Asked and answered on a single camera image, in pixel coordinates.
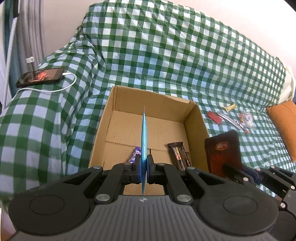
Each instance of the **purple snack wrapper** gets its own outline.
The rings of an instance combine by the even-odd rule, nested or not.
[[[136,154],[141,155],[141,148],[138,146],[136,146],[135,151],[133,152],[133,155],[129,159],[129,161],[128,161],[129,163],[135,163]]]

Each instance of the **white charging cable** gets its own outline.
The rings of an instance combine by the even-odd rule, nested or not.
[[[42,93],[56,93],[56,92],[63,91],[63,90],[65,90],[65,89],[70,88],[72,85],[74,85],[75,82],[76,82],[76,80],[77,80],[77,76],[76,76],[75,74],[71,73],[71,72],[66,72],[66,73],[63,73],[62,75],[65,76],[65,75],[70,75],[70,74],[74,76],[74,81],[73,81],[73,83],[71,83],[69,86],[67,86],[67,87],[65,87],[65,88],[62,88],[62,89],[59,89],[59,90],[54,90],[54,91],[47,91],[47,90],[38,90],[38,89],[34,89],[34,88],[28,88],[28,87],[25,87],[25,88],[21,88],[21,89],[19,89],[19,90],[16,92],[16,94],[17,94],[18,92],[22,91],[22,90],[32,90],[32,91],[37,91],[37,92],[42,92]]]

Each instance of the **red packet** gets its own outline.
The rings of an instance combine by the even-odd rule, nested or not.
[[[205,152],[209,172],[226,177],[222,166],[227,163],[237,170],[242,169],[239,137],[235,130],[205,139]]]

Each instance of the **gray curtain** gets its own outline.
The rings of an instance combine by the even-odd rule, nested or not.
[[[43,41],[43,0],[20,0],[17,22],[17,44],[21,73],[37,69],[45,57]],[[26,58],[34,57],[33,68]]]

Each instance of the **phone screen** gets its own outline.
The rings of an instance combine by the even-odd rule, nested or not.
[[[46,81],[56,79],[56,74],[59,69],[46,69],[26,73],[21,79],[22,83],[33,83],[36,81]]]

